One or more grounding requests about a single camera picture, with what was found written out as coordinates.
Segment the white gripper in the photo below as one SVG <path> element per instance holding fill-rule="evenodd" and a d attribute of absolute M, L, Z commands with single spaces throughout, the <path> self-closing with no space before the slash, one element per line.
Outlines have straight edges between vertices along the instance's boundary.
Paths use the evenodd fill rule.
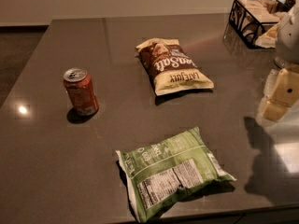
<path fill-rule="evenodd" d="M 261 116 L 265 119 L 278 121 L 299 100 L 299 0 L 293 0 L 294 5 L 283 17 L 278 26 L 276 40 L 275 64 L 283 68 L 278 72 L 270 101 L 263 100 L 260 106 Z"/>

